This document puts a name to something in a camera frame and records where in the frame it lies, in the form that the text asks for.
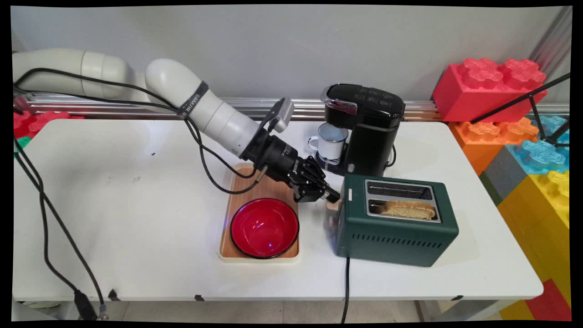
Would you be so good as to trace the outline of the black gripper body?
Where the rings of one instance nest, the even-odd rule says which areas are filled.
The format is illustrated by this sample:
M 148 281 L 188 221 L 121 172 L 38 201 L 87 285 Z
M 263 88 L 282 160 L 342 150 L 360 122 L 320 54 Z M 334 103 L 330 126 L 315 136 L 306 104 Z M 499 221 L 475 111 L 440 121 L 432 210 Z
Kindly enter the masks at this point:
M 320 185 L 320 169 L 314 157 L 300 157 L 295 148 L 266 131 L 252 137 L 241 158 L 253 162 L 258 169 L 267 167 L 268 177 L 289 186 Z

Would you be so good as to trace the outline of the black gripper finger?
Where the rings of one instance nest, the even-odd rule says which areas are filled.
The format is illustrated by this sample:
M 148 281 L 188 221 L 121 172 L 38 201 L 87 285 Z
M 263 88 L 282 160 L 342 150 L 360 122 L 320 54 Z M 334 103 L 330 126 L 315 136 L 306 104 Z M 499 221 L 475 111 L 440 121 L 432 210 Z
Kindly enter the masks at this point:
M 326 199 L 326 189 L 310 180 L 301 180 L 293 184 L 293 199 L 296 203 L 312 203 Z
M 307 158 L 307 180 L 312 181 L 318 185 L 321 185 L 326 189 L 327 200 L 329 203 L 337 203 L 341 195 L 334 188 L 332 188 L 326 181 L 326 175 L 324 174 L 321 167 L 318 165 L 314 157 Z

